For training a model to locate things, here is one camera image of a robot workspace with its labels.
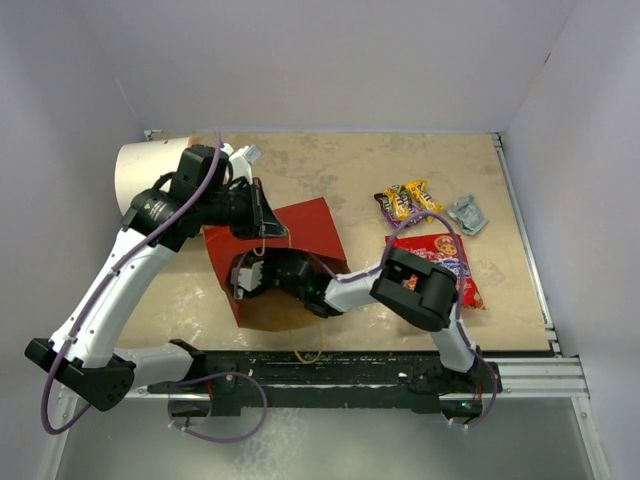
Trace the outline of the red brown paper bag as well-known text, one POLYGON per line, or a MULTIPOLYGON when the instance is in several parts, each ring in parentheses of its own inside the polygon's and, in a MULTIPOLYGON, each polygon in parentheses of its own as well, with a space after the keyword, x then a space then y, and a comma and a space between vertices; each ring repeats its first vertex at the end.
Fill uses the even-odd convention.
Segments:
POLYGON ((239 240, 228 227, 209 228, 206 248, 240 328, 282 332, 309 327, 341 313, 324 302, 333 274, 349 271, 324 198, 282 207, 282 238, 239 240))

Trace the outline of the red candy snack bag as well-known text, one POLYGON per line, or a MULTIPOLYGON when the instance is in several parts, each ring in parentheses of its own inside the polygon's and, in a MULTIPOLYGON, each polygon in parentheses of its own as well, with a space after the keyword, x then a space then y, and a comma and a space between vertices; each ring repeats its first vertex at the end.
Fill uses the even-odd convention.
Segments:
POLYGON ((462 237, 456 235, 454 240, 450 234, 429 234, 398 238, 393 241, 394 248, 401 248, 424 258, 434 264, 445 267, 455 276, 464 275, 463 306, 484 310, 485 305, 471 273, 462 237))

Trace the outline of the white silver snack packet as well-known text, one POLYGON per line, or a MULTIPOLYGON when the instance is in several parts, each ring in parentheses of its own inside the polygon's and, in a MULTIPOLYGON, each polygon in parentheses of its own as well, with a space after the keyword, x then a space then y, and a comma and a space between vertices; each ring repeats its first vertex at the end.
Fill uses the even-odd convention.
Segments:
POLYGON ((469 236, 478 234, 489 223, 473 194, 455 200, 447 208, 447 213, 459 224, 461 231, 469 236))

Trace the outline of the purple brown M&M's packet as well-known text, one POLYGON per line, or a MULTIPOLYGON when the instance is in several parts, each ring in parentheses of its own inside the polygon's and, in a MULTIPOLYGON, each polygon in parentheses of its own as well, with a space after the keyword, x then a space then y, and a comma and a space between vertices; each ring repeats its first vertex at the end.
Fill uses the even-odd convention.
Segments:
POLYGON ((409 192, 402 190, 397 192, 382 192, 373 195, 385 219, 394 227, 398 227, 403 221, 409 220, 413 215, 422 212, 416 205, 409 192))

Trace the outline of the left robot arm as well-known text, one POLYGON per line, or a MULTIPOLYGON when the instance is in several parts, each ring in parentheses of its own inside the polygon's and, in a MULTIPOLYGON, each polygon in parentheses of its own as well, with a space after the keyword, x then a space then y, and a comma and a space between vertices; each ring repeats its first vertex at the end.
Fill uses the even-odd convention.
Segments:
POLYGON ((47 373, 43 407, 55 382, 100 411, 139 386, 173 382, 184 392, 202 387, 202 355, 185 342, 138 350, 116 343, 151 282, 203 227, 227 227, 241 240, 286 236, 252 174, 260 155, 254 145, 193 145, 133 197, 112 251, 79 305, 50 337, 34 338, 25 349, 47 373))

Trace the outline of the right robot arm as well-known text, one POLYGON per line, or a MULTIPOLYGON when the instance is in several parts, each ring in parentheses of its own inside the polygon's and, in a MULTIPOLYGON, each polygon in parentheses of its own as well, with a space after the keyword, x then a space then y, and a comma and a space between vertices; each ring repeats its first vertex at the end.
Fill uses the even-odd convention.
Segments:
POLYGON ((335 275, 317 270, 308 254, 278 251, 259 262, 248 290, 261 294, 274 288, 321 318, 380 303, 430 334, 452 389, 467 391, 480 379, 477 348, 460 319, 459 278, 407 250, 393 248, 372 268, 335 275))

